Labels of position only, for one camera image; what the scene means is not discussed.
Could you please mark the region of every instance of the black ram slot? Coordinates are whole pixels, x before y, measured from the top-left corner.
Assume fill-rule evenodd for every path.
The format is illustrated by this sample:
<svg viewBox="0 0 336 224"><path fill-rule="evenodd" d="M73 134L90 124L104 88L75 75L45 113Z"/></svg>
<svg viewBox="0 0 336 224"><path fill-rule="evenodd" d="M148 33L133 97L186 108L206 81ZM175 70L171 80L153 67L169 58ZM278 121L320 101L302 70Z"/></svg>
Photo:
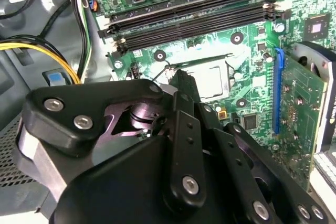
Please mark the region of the black ram slot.
<svg viewBox="0 0 336 224"><path fill-rule="evenodd" d="M192 12L196 12L200 9L207 9L207 4L211 5L214 1L220 1L221 4L224 4L225 2L221 0L171 0L161 2L129 12L115 14L111 25L120 24L120 26L125 26L127 25L127 22L131 22L132 20L138 20L141 22L142 20L147 20L148 18L161 17L165 19L165 15L178 14L178 12L188 9L191 9L190 11Z"/></svg>
<svg viewBox="0 0 336 224"><path fill-rule="evenodd" d="M155 37L160 36L162 34L166 34L166 31L169 28L172 28L173 32L177 31L183 31L184 29L190 29L195 26L205 26L207 24L215 24L216 22L221 22L223 20L229 20L230 18L237 18L237 13L242 13L242 15L251 15L255 13L262 13L264 11L263 9L263 3L255 3L249 6L244 6L243 8L235 8L231 10L226 10L224 12L220 13L214 13L207 16L203 16L200 18L194 18L192 20L188 20L182 23L171 24L169 26L165 27L159 27L153 30L147 30L146 33L140 32L140 33L132 33L131 35L125 35L123 38L129 43L129 41L137 40L142 41L146 40L147 36Z"/></svg>
<svg viewBox="0 0 336 224"><path fill-rule="evenodd" d="M200 36L200 35L204 35L208 33L213 33L215 31L221 31L221 30L230 29L233 27L252 24L255 22L261 22L264 20L265 18L263 14L253 14L250 16L237 15L237 17L234 19L230 19L226 22L219 22L216 25L210 24L202 28L197 27L195 29L186 30L186 31L175 31L174 33L170 33L169 31L167 31L169 33L168 36L161 36L158 38L152 37L152 38L148 38L147 41L141 41L141 42L133 41L131 43L128 43L128 41L126 41L126 43L127 43L128 50L133 51L133 50L137 50L141 48L151 47L154 45L164 44L164 43L168 43L172 41L177 41L181 39L186 39L186 38Z"/></svg>
<svg viewBox="0 0 336 224"><path fill-rule="evenodd" d="M187 8L181 8L181 10L175 9L171 12L159 13L153 16L143 16L139 19L133 19L128 22L120 22L116 26L119 30L127 30L134 27L146 26L153 23L164 22L169 19L179 19L187 15L194 14L195 12L204 12L212 8L223 8L226 5L232 3L238 3L247 0L213 0L206 3L201 3L198 6L187 6Z"/></svg>

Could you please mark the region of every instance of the chip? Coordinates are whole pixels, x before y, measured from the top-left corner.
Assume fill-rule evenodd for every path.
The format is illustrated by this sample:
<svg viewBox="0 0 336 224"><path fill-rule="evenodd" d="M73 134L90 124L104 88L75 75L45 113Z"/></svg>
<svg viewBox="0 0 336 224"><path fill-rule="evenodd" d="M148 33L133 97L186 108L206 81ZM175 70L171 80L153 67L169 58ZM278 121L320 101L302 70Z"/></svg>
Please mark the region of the chip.
<svg viewBox="0 0 336 224"><path fill-rule="evenodd" d="M252 130L257 127L257 114L243 116L243 127L246 130Z"/></svg>
<svg viewBox="0 0 336 224"><path fill-rule="evenodd" d="M327 38L329 23L329 13L306 19L303 35L304 40L313 41Z"/></svg>
<svg viewBox="0 0 336 224"><path fill-rule="evenodd" d="M263 50L266 50L266 44L265 43L258 44L258 51L263 51Z"/></svg>
<svg viewBox="0 0 336 224"><path fill-rule="evenodd" d="M258 30L259 34L264 34L265 33L265 29L263 27L260 27Z"/></svg>
<svg viewBox="0 0 336 224"><path fill-rule="evenodd" d="M133 4L133 0L125 0L126 4L131 5Z"/></svg>

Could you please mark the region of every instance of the silver bolt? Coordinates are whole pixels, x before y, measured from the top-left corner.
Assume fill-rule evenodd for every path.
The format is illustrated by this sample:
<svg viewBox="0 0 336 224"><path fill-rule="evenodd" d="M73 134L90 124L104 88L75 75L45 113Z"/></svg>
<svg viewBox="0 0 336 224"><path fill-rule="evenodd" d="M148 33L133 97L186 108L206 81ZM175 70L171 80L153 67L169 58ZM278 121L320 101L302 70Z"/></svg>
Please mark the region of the silver bolt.
<svg viewBox="0 0 336 224"><path fill-rule="evenodd" d="M306 208L304 208L304 206L302 205L298 205L299 211L300 213L306 218L306 219L310 219L310 214L308 213L308 211L306 210Z"/></svg>
<svg viewBox="0 0 336 224"><path fill-rule="evenodd" d="M81 130L88 130L93 126L92 119L86 115L76 116L73 122L75 126Z"/></svg>
<svg viewBox="0 0 336 224"><path fill-rule="evenodd" d="M61 111L64 108L64 104L57 99L51 98L44 102L44 107L50 111Z"/></svg>
<svg viewBox="0 0 336 224"><path fill-rule="evenodd" d="M121 69L122 66L123 66L123 64L122 64L121 61L118 61L118 60L117 60L117 61L114 63L114 67L115 67L116 69Z"/></svg>
<svg viewBox="0 0 336 224"><path fill-rule="evenodd" d="M204 109L205 109L207 112L212 112L212 109L211 109L210 106L208 106L208 105L204 105Z"/></svg>
<svg viewBox="0 0 336 224"><path fill-rule="evenodd" d="M185 176L182 179L182 185L189 194L195 195L199 191L198 183L192 177Z"/></svg>
<svg viewBox="0 0 336 224"><path fill-rule="evenodd" d="M242 132L242 130L241 130L237 125L233 125L233 128L234 128L235 131L238 132L238 133Z"/></svg>
<svg viewBox="0 0 336 224"><path fill-rule="evenodd" d="M152 91L154 91L155 93L159 93L159 91L160 91L159 88L158 88L156 85L153 85L153 84L150 85L149 88L150 88Z"/></svg>
<svg viewBox="0 0 336 224"><path fill-rule="evenodd" d="M317 216L317 218L323 220L323 213L316 207L312 206L311 209L313 210L314 214Z"/></svg>
<svg viewBox="0 0 336 224"><path fill-rule="evenodd" d="M181 97L182 97L184 100L189 101L189 98L188 98L188 96L187 96L186 94L181 94Z"/></svg>
<svg viewBox="0 0 336 224"><path fill-rule="evenodd" d="M272 149L273 149L273 151L277 151L277 150L279 150L279 145L278 144L275 144L275 145L273 145L272 146Z"/></svg>
<svg viewBox="0 0 336 224"><path fill-rule="evenodd" d="M263 219L263 220L268 220L269 219L269 213L266 209L266 207L259 201L254 201L253 202L253 208L254 211L257 213L257 215Z"/></svg>

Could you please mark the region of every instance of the ram slot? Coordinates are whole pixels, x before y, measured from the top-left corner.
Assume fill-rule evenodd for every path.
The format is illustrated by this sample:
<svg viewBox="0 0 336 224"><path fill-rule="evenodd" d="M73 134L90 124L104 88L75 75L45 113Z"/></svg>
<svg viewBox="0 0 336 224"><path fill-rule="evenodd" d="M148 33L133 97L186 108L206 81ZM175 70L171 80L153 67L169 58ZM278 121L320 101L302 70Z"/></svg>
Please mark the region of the ram slot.
<svg viewBox="0 0 336 224"><path fill-rule="evenodd" d="M110 30L130 29L247 0L174 0L115 14Z"/></svg>
<svg viewBox="0 0 336 224"><path fill-rule="evenodd" d="M265 10L259 3L183 22L178 26L171 25L146 33L131 34L125 36L125 42L128 50L137 50L264 20Z"/></svg>

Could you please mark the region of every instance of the mesh vent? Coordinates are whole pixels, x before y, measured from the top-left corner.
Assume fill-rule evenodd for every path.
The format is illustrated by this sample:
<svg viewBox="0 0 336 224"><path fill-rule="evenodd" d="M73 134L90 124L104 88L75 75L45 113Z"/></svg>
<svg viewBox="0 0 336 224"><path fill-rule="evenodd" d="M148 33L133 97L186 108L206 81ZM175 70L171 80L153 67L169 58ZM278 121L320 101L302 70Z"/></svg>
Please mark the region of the mesh vent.
<svg viewBox="0 0 336 224"><path fill-rule="evenodd" d="M20 172L12 160L12 149L15 144L17 121L0 137L0 187L14 186L33 182L29 176Z"/></svg>

